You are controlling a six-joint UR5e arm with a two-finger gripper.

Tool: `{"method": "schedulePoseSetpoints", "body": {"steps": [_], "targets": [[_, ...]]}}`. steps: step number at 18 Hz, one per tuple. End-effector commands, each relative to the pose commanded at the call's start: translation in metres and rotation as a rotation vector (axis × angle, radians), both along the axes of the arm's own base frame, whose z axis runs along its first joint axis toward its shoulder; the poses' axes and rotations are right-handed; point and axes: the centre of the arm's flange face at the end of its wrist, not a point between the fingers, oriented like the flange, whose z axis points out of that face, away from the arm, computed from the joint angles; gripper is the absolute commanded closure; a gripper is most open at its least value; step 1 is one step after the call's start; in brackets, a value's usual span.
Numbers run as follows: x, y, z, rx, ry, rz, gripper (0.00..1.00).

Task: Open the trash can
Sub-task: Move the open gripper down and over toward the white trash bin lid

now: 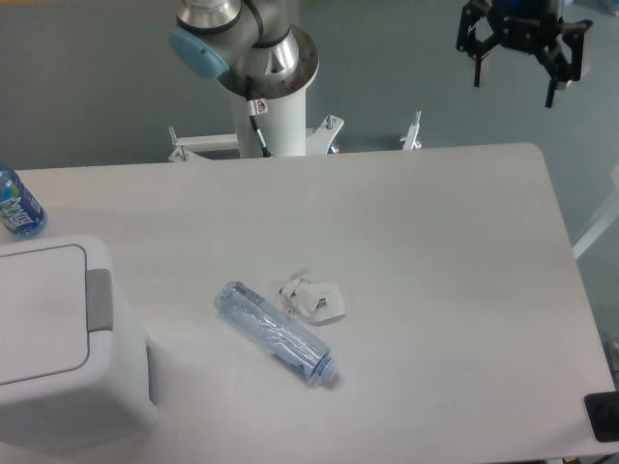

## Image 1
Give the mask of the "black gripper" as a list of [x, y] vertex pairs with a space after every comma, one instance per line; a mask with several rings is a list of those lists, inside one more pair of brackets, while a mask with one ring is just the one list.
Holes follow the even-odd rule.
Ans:
[[[462, 7], [456, 49], [474, 64], [474, 86], [487, 75], [485, 59], [498, 45], [534, 54], [548, 74], [545, 107], [552, 108], [555, 94], [584, 77], [590, 67], [586, 36], [594, 22], [562, 18], [563, 1], [467, 1]], [[480, 39], [477, 26], [485, 22], [490, 33]]]

